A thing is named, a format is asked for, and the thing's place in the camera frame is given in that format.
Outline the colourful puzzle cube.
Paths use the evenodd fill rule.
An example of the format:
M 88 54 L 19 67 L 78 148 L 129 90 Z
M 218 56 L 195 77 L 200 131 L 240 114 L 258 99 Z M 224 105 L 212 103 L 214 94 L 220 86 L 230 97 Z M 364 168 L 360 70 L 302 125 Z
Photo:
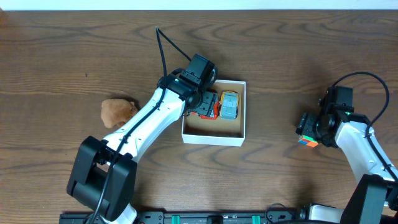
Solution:
M 318 142 L 316 140 L 306 135 L 300 135 L 298 142 L 309 147 L 318 146 Z

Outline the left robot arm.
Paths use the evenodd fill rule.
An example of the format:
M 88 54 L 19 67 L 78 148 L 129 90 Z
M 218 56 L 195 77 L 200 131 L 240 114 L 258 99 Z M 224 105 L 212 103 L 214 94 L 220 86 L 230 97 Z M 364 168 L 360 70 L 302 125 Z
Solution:
M 217 99 L 213 81 L 169 74 L 159 80 L 147 104 L 126 124 L 98 140 L 88 136 L 78 148 L 67 193 L 93 213 L 83 223 L 134 223 L 137 165 L 162 131 L 183 114 L 208 115 Z

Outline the yellow grey toy car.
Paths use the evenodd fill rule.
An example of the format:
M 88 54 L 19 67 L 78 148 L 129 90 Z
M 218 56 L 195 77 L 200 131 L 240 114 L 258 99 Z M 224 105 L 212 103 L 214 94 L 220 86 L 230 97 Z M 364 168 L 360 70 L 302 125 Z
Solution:
M 223 91 L 220 98 L 221 119 L 234 120 L 238 115 L 239 94 L 235 91 Z

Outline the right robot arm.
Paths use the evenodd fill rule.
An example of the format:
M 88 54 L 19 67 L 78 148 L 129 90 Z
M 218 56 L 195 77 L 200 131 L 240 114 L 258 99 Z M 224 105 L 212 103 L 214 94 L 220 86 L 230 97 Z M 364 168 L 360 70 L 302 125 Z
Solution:
M 305 215 L 309 223 L 397 223 L 397 215 L 386 216 L 388 207 L 397 210 L 397 167 L 378 143 L 368 118 L 349 108 L 304 113 L 296 133 L 300 143 L 340 148 L 357 181 L 344 209 L 311 205 Z

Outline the red toy fire truck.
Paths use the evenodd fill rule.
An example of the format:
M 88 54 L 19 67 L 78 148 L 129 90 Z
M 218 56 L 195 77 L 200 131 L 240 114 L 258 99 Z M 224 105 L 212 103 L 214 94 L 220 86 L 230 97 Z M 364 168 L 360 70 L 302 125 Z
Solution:
M 213 118 L 204 118 L 202 116 L 199 116 L 201 119 L 210 119 L 210 120 L 214 120 L 218 117 L 218 107 L 219 107 L 219 100 L 215 105 L 215 116 Z

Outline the white cardboard box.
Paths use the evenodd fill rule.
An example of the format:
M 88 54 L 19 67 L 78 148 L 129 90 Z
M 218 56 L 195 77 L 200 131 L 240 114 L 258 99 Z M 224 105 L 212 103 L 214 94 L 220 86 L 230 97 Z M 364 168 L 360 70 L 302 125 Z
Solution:
M 182 138 L 186 144 L 216 146 L 242 146 L 246 137 L 246 83 L 244 81 L 217 80 L 211 87 L 218 94 L 235 91 L 239 95 L 237 118 L 201 119 L 197 115 L 182 118 Z

